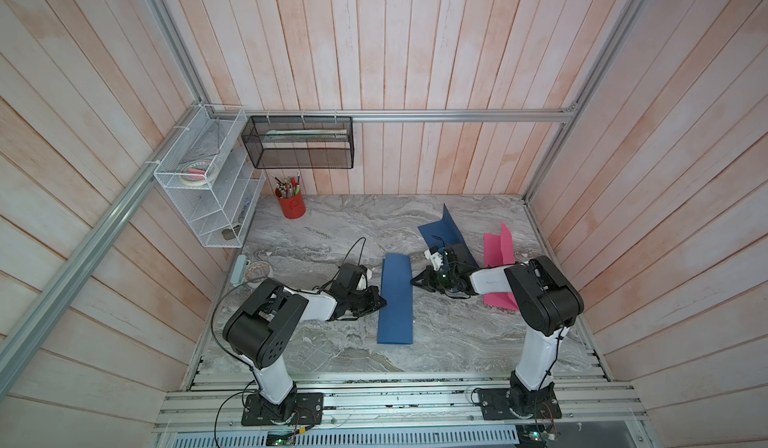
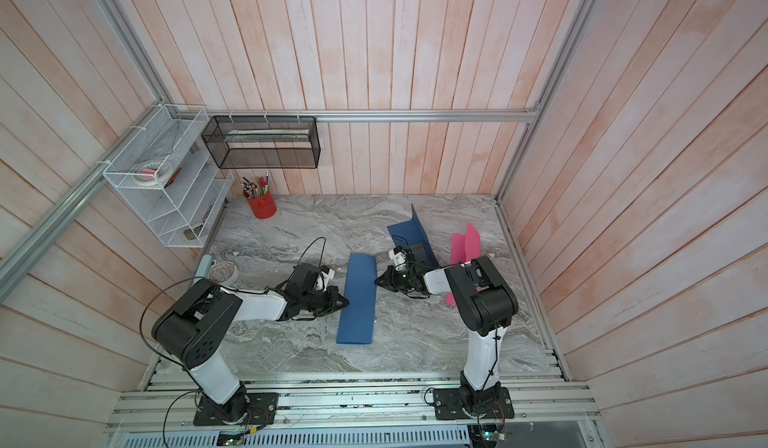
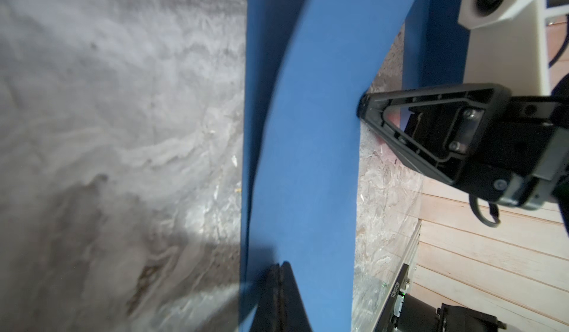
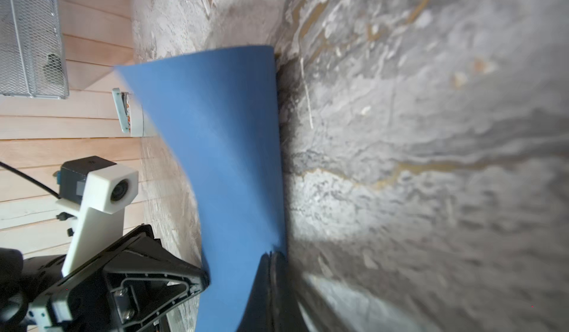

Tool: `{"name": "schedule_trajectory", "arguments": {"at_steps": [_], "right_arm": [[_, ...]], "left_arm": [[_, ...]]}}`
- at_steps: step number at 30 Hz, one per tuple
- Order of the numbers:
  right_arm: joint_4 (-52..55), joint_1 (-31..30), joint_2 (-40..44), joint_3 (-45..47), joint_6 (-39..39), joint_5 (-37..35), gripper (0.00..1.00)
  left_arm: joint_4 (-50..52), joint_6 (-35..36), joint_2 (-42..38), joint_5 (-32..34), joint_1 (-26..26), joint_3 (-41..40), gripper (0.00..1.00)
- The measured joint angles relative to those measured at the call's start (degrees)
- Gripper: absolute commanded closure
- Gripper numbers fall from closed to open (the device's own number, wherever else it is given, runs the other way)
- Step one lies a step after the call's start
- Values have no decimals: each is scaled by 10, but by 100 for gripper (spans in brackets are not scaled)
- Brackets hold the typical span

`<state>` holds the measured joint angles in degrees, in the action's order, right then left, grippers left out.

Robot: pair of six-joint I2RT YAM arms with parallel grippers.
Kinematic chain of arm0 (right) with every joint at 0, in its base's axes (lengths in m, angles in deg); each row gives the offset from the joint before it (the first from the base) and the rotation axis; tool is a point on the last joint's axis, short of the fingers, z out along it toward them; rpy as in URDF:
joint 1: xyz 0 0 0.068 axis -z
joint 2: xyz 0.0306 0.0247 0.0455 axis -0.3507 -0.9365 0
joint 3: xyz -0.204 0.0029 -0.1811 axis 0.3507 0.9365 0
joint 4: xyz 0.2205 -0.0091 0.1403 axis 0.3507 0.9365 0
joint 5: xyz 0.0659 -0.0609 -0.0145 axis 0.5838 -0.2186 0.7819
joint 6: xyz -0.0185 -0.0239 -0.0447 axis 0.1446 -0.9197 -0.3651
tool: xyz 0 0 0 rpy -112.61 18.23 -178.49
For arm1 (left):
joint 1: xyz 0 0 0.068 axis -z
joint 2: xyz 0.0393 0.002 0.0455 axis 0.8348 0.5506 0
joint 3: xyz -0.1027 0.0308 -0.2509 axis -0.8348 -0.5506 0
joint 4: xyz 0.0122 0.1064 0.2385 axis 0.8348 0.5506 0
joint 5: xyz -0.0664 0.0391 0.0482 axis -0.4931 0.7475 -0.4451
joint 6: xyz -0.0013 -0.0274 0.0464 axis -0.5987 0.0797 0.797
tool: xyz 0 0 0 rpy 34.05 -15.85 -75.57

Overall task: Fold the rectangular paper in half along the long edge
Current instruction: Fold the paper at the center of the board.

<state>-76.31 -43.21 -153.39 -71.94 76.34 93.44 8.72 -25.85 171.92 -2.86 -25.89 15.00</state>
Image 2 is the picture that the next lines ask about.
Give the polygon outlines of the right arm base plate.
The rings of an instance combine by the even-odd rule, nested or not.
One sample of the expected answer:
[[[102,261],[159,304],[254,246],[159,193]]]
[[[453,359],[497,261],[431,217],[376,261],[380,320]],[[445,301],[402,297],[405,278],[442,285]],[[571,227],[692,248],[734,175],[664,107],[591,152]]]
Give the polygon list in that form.
[[[435,389],[432,396],[438,420],[509,420],[515,417],[509,391],[500,385],[478,393],[464,388]]]

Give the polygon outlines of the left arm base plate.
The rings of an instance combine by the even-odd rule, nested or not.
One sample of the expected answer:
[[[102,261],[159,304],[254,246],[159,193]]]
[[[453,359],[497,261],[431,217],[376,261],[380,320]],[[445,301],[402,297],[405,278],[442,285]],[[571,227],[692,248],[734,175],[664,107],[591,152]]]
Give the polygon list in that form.
[[[203,395],[194,416],[194,426],[270,425],[274,422],[279,394],[237,392],[224,404]]]

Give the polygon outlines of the blue paper sheet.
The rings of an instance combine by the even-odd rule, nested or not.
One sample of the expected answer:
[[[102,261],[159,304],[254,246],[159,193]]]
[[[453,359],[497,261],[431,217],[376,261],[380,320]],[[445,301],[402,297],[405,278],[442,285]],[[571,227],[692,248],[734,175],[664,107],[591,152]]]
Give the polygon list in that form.
[[[438,268],[439,263],[429,242],[426,231],[421,224],[414,205],[411,206],[411,218],[388,226],[387,231],[394,242],[402,241],[406,246],[421,244],[425,249],[428,262]]]
[[[373,341],[377,287],[376,259],[352,253],[346,275],[344,296],[350,304],[341,310],[337,344],[371,344]]]

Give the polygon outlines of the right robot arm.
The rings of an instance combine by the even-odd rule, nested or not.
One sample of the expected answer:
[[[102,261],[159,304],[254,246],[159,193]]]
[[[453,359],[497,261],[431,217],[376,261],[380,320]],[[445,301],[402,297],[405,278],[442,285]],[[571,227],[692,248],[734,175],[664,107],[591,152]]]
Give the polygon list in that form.
[[[460,374],[464,409],[477,412],[501,401],[500,349],[519,303],[492,260],[481,255],[468,262],[439,267],[426,259],[421,244],[397,246],[392,263],[375,284],[391,292],[421,297],[450,294],[470,332],[468,355]]]

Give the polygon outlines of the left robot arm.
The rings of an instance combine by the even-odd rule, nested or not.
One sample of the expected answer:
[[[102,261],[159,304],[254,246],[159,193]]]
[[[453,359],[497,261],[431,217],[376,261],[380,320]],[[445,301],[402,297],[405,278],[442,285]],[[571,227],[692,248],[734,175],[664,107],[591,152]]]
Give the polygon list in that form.
[[[151,337],[181,364],[204,399],[218,407],[245,399],[244,384],[225,362],[220,345],[241,321],[312,321],[350,305],[331,283],[326,265],[299,263],[288,279],[261,291],[224,286],[196,277],[162,314]]]

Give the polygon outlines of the pink rectangular paper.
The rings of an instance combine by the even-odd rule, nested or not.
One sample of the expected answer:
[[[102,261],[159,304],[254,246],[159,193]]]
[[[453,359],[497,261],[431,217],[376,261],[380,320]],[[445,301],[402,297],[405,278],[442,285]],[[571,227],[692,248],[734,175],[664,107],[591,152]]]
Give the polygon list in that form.
[[[470,262],[481,255],[481,237],[472,223],[468,222],[466,234],[452,234],[451,265]]]

